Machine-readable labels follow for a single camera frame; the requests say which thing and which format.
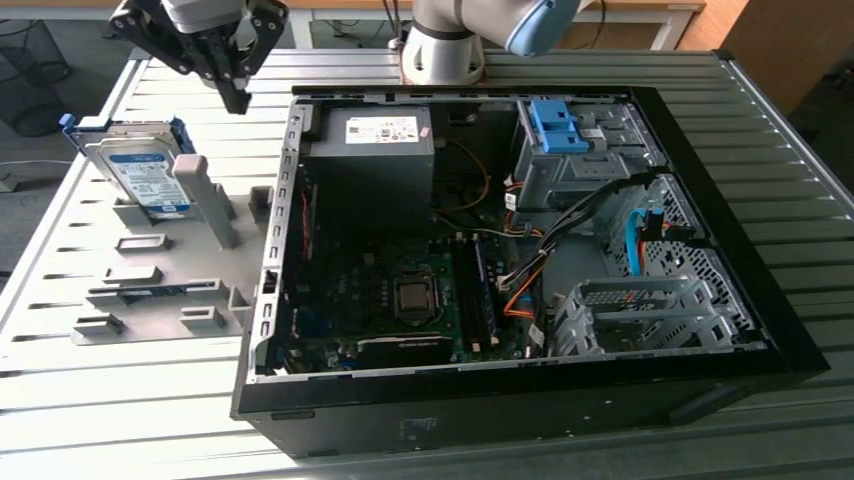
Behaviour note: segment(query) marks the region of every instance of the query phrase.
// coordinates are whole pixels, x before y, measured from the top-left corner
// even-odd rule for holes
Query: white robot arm
[[[483,75],[479,37],[516,55],[546,53],[567,30],[579,5],[591,0],[419,0],[403,49],[406,81],[426,85],[475,83]],[[258,72],[284,30],[282,0],[125,0],[111,24],[116,32],[181,74],[214,86],[231,113],[243,114]],[[256,39],[236,44],[250,17]]]
[[[523,57],[551,50],[580,0],[420,0],[414,6],[412,32],[403,49],[403,74],[419,85],[475,83],[484,58],[478,37]]]

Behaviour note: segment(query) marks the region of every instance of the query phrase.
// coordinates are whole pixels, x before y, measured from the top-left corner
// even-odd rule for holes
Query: floor
[[[72,76],[57,84],[68,111],[77,116],[96,114],[112,89],[131,52],[120,39],[101,38],[104,22],[65,21],[48,23],[63,54],[73,67]],[[383,48],[391,38],[387,22],[363,21],[340,26],[312,24],[318,48]],[[290,32],[279,47],[292,48]],[[819,156],[837,175],[854,185],[854,87],[851,91],[819,84],[801,109],[791,115],[795,127],[805,132]],[[37,160],[72,160],[75,150],[60,134],[20,138],[0,123],[0,177],[11,173],[21,181],[15,193],[0,194],[0,289],[15,268],[20,254],[48,207],[64,166],[55,163],[9,164]]]

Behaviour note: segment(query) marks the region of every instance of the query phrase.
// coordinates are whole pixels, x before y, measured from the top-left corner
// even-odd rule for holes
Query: wooden desk
[[[854,42],[851,0],[709,0],[681,50],[729,50],[789,114]]]
[[[411,19],[412,1],[399,0],[400,16]],[[291,27],[296,48],[314,48],[311,22],[315,20],[386,20],[382,0],[284,0],[291,7]],[[606,21],[614,30],[649,26],[647,40],[641,43],[612,41],[611,27],[606,28],[596,47],[643,48],[646,41],[651,50],[673,50],[685,33],[695,12],[703,10],[705,0],[607,0]],[[0,18],[44,20],[105,20],[119,0],[0,0]],[[591,37],[600,20],[600,3],[596,0],[575,17],[572,37]],[[631,36],[631,32],[616,32],[614,36]],[[571,37],[560,47],[578,44]]]
[[[296,48],[314,48],[311,22],[315,20],[386,20],[382,0],[286,0],[291,7],[291,27]],[[655,24],[650,49],[674,50],[689,21],[703,10],[705,0],[607,0],[607,23]],[[400,18],[412,18],[412,0],[400,0]],[[602,19],[600,1],[590,5],[574,23],[595,25]]]

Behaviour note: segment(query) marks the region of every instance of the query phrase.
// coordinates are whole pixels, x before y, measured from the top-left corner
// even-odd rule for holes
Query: slotted aluminum table
[[[76,305],[97,283],[91,264],[121,234],[97,202],[112,191],[77,158],[0,297],[3,478],[854,476],[854,204],[741,69],[709,53],[671,52],[491,53],[488,64],[499,84],[661,89],[833,370],[683,428],[296,465],[228,418],[239,337],[72,344]],[[386,52],[276,51],[251,84],[252,108],[235,117],[195,77],[140,58],[104,112],[177,114],[214,180],[236,194],[272,183],[294,84],[396,81]],[[536,415],[536,406],[519,414]]]

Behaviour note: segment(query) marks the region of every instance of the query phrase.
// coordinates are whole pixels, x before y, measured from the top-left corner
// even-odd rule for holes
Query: black cable
[[[548,255],[558,246],[558,234],[571,231],[582,225],[596,213],[599,202],[603,201],[611,193],[619,192],[622,189],[647,185],[657,177],[655,172],[645,172],[632,175],[620,180],[612,180],[606,183],[598,190],[588,193],[575,204],[560,214],[558,220],[543,232],[543,236],[536,244],[536,251],[531,258],[522,263],[522,266],[502,278],[500,284],[507,285],[516,281],[524,272],[531,271],[540,261],[546,261]]]
[[[398,32],[398,37],[403,34],[403,27],[400,25],[400,4],[398,0],[392,0],[395,6],[395,31]]]
[[[466,200],[466,192],[463,190],[459,191],[459,193],[456,194],[456,204],[458,205],[466,205],[468,203],[468,201]],[[471,217],[471,219],[478,222],[480,227],[486,227],[487,225],[483,222],[483,219],[478,216],[478,214],[471,210],[471,209],[466,209],[462,212],[466,214],[468,217]]]
[[[398,32],[398,26],[395,24],[395,18],[391,15],[391,9],[388,8],[388,0],[383,0],[383,8],[386,9],[386,16],[388,17],[388,23],[391,24],[391,30],[395,34],[395,37],[400,36],[400,33]]]
[[[602,3],[602,8],[599,9],[600,17],[599,17],[599,25],[596,26],[596,34],[592,37],[592,40],[583,44],[580,47],[575,47],[575,50],[582,48],[594,48],[596,46],[596,42],[599,41],[599,37],[602,36],[602,32],[604,31],[604,24],[608,17],[608,5],[604,0],[599,0]]]
[[[368,38],[367,40],[358,37],[356,35],[343,32],[340,29],[338,29],[335,27],[335,24],[332,22],[330,22],[328,20],[323,20],[323,22],[332,28],[332,30],[335,30],[335,32],[347,40],[355,41],[356,42],[356,46],[359,48],[364,48],[364,45],[367,43],[371,43],[374,40],[376,40],[376,37],[379,36],[379,32],[383,30],[383,27],[386,26],[386,21],[380,22],[379,27],[376,28],[376,31],[374,32],[374,35],[371,36],[371,38]]]
[[[543,300],[543,275],[536,277],[536,280],[531,283],[530,292],[531,307],[534,310],[534,325],[536,325],[536,328],[543,332],[543,346],[540,347],[542,351],[538,352],[538,356],[546,357],[548,356],[550,332],[546,318],[546,302]]]

